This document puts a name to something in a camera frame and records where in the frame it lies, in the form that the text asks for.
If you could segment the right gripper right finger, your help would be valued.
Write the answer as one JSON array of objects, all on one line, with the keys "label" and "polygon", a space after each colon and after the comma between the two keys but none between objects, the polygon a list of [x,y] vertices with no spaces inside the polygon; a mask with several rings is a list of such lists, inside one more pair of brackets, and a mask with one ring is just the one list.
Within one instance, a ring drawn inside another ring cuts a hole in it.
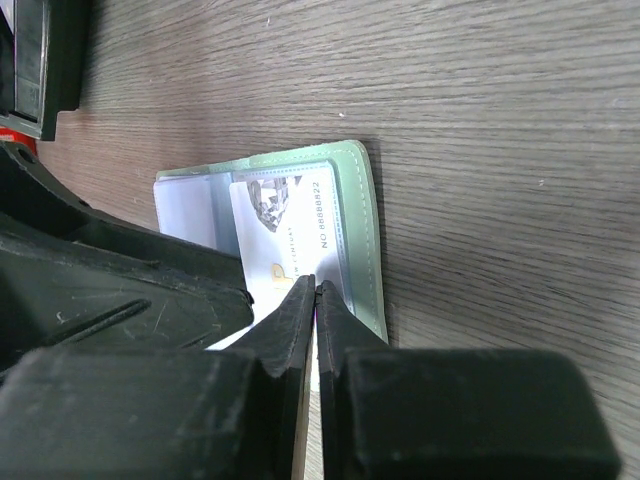
[{"label": "right gripper right finger", "polygon": [[400,349],[316,292],[329,479],[615,479],[594,395],[567,357],[534,349]]}]

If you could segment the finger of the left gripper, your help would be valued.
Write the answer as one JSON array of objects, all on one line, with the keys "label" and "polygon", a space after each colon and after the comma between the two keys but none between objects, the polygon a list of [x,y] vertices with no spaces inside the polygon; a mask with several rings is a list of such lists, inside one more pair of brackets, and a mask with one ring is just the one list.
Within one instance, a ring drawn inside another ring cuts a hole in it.
[{"label": "finger of the left gripper", "polygon": [[1,146],[1,368],[56,345],[206,348],[253,320],[238,258],[90,207]]}]

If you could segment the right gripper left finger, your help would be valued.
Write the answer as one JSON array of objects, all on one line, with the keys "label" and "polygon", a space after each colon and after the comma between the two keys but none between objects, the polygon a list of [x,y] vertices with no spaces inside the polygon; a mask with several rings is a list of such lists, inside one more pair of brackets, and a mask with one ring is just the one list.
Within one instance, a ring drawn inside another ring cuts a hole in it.
[{"label": "right gripper left finger", "polygon": [[300,479],[315,279],[218,351],[53,347],[1,389],[5,479]]}]

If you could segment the white credit card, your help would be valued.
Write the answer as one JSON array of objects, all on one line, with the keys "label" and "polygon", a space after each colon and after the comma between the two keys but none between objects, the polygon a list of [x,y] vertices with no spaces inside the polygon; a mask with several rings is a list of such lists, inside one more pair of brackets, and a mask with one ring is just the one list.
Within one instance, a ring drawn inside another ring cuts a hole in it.
[{"label": "white credit card", "polygon": [[211,207],[207,245],[240,259],[253,298],[252,326],[280,305],[301,276],[330,280],[341,295],[351,296],[328,162],[213,173],[205,182]]}]

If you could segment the green leather card holder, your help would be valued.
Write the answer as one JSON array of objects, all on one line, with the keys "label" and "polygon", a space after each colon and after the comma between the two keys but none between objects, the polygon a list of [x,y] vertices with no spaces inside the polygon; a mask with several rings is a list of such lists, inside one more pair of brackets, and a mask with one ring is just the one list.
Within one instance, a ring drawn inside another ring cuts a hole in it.
[{"label": "green leather card holder", "polygon": [[345,140],[161,172],[153,185],[159,229],[163,234],[217,251],[207,245],[211,233],[207,175],[324,161],[334,171],[344,241],[344,285],[350,288],[351,296],[341,295],[336,283],[324,281],[332,282],[348,310],[386,340],[375,188],[368,153],[359,141]]}]

